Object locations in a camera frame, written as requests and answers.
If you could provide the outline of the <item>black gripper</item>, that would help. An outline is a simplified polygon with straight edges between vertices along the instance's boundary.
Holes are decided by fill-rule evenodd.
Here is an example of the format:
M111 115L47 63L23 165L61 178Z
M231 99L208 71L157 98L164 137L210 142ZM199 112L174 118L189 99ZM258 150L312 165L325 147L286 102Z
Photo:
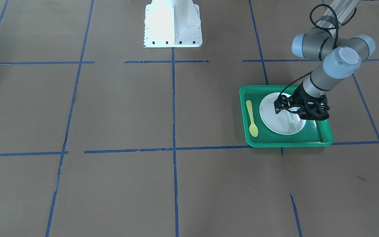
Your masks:
M303 87L297 87L292 96L278 95L274 101L275 114L282 110L288 110L289 113L306 116L308 113L317 113L321 110L321 97L310 96Z

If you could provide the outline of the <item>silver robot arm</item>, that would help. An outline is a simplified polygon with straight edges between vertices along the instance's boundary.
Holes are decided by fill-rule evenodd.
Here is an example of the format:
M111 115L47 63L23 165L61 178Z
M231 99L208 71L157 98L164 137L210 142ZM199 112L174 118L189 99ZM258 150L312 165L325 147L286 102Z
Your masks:
M366 35L341 39L340 29L355 15L359 0L335 0L321 4L325 13L314 20L313 28L299 34L292 42L292 53L298 57L319 60L321 64L300 77L301 84L291 96L282 92L274 101L275 113L287 111L302 120L329 118L327 93L351 76L375 52L375 41Z

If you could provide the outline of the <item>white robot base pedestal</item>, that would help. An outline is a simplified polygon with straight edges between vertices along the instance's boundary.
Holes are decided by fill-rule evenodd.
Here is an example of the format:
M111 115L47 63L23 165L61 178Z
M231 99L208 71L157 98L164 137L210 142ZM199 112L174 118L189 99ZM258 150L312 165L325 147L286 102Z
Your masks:
M199 5L192 0L153 0L145 6L143 46L201 47Z

